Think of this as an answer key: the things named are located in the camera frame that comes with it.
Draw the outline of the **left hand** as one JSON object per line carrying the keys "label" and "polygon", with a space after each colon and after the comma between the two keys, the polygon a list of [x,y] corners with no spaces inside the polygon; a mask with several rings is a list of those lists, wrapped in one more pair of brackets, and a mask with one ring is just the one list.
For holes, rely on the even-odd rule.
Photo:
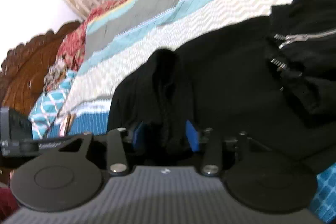
{"label": "left hand", "polygon": [[15,173],[15,169],[13,169],[13,170],[10,171],[9,180],[13,179],[14,173]]}

